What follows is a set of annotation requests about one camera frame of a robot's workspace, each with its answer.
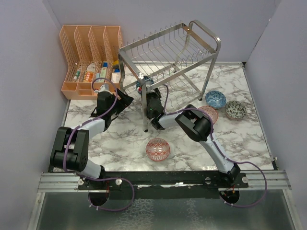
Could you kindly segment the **red diamond pattern bowl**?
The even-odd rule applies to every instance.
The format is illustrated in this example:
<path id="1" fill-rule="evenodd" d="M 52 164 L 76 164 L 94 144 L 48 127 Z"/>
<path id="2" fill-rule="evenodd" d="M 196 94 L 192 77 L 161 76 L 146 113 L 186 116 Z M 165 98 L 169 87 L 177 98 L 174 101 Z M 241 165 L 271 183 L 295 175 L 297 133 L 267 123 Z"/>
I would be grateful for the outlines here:
<path id="1" fill-rule="evenodd" d="M 171 149 L 166 140 L 153 138 L 147 143 L 145 152 L 152 161 L 163 161 L 170 155 Z"/>

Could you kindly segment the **stainless steel dish rack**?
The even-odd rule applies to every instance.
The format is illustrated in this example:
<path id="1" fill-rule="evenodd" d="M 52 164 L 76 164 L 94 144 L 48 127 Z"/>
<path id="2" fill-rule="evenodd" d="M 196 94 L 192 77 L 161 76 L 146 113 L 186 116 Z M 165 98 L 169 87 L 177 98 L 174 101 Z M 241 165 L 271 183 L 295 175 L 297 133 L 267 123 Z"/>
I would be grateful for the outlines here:
<path id="1" fill-rule="evenodd" d="M 202 101 L 221 49 L 221 39 L 199 20 L 170 25 L 119 49 L 120 89 L 137 98 L 148 131 L 146 94 L 169 92 L 167 111 Z"/>

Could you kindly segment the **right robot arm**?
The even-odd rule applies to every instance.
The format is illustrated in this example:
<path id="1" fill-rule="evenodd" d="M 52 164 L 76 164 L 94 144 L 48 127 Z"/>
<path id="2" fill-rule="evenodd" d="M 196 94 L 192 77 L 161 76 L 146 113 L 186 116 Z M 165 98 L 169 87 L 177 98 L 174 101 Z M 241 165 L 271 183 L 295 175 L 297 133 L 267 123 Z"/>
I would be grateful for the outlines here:
<path id="1" fill-rule="evenodd" d="M 213 159 L 221 184 L 232 187 L 238 181 L 240 167 L 232 162 L 213 133 L 213 121 L 203 110 L 189 104 L 184 109 L 167 113 L 158 89 L 146 94 L 146 115 L 157 130 L 179 126 L 193 141 L 200 143 Z"/>

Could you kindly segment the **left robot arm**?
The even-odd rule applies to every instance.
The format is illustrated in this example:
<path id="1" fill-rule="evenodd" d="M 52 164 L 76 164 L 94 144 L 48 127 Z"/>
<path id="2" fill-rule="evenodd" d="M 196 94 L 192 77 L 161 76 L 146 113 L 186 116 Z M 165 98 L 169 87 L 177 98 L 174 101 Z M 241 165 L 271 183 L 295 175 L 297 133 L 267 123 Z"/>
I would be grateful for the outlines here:
<path id="1" fill-rule="evenodd" d="M 105 132 L 111 125 L 112 116 L 118 116 L 133 102 L 132 97 L 119 89 L 115 93 L 108 91 L 98 93 L 96 108 L 89 120 L 75 128 L 65 126 L 58 128 L 50 155 L 51 166 L 74 171 L 89 178 L 89 183 L 95 189 L 105 186 L 106 177 L 104 167 L 89 160 L 89 141 Z"/>

